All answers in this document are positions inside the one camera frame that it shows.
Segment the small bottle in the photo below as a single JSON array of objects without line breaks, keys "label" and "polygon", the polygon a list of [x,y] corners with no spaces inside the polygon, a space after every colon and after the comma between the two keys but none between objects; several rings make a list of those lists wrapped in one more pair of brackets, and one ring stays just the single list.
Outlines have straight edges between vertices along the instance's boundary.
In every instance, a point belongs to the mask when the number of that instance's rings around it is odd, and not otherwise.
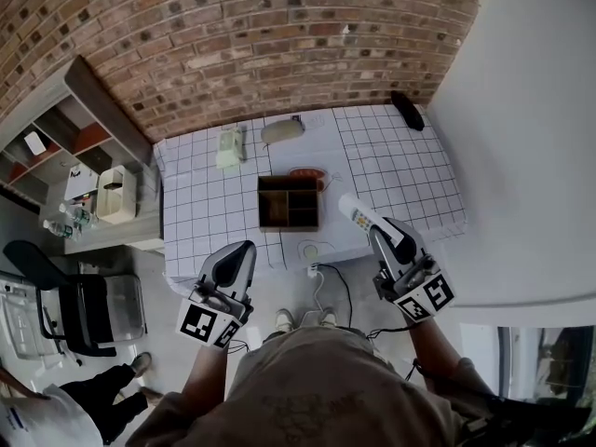
[{"label": "small bottle", "polygon": [[67,206],[66,204],[60,204],[59,211],[65,213],[69,219],[71,219],[75,224],[81,225],[81,227],[94,227],[97,223],[97,216],[94,213],[86,211],[82,207],[73,207],[70,205]]},{"label": "small bottle", "polygon": [[80,237],[78,230],[72,228],[70,225],[60,222],[51,222],[44,220],[44,228],[49,230],[56,237],[68,238],[69,240],[77,241]]}]

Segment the shelf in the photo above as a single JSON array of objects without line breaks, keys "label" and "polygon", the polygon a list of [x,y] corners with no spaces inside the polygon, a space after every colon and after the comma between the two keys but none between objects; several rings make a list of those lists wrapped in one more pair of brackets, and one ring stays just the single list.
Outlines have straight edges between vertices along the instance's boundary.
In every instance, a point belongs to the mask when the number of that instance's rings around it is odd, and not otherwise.
[{"label": "shelf", "polygon": [[32,157],[32,159],[30,160],[30,162],[27,166],[25,166],[24,164],[21,164],[20,162],[15,162],[12,166],[12,171],[10,172],[10,175],[8,176],[8,183],[10,183],[10,184],[15,183],[18,179],[20,179],[27,172],[29,172],[29,171],[35,169],[37,166],[43,164],[45,161],[50,159],[52,156],[57,154],[59,151],[61,151],[61,148],[56,143],[51,142],[49,144],[49,146],[47,147],[47,150],[45,152],[43,152],[42,154],[40,154],[39,156]]},{"label": "shelf", "polygon": [[82,128],[74,143],[74,155],[92,149],[100,145],[102,142],[112,139],[112,136],[99,123],[89,124],[86,128]]}]

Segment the power outlet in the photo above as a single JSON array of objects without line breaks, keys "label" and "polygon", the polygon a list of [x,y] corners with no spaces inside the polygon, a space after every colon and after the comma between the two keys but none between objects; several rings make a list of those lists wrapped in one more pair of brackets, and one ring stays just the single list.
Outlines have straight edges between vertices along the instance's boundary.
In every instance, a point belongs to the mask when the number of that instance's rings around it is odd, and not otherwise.
[{"label": "power outlet", "polygon": [[308,275],[309,278],[314,278],[317,276],[318,273],[318,266],[316,266],[315,264],[311,264],[307,269],[306,269],[306,274]]}]

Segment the white wall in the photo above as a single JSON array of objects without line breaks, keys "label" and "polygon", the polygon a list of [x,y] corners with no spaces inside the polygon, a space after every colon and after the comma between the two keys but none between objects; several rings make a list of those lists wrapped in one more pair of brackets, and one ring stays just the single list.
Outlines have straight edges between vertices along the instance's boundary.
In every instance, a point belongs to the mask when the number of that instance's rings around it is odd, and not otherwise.
[{"label": "white wall", "polygon": [[429,105],[469,219],[444,245],[458,305],[596,297],[594,21],[596,0],[484,0]]},{"label": "white wall", "polygon": [[37,215],[0,196],[0,270],[18,275],[20,272],[2,253],[12,240],[29,240],[40,245],[46,231],[39,227]]}]

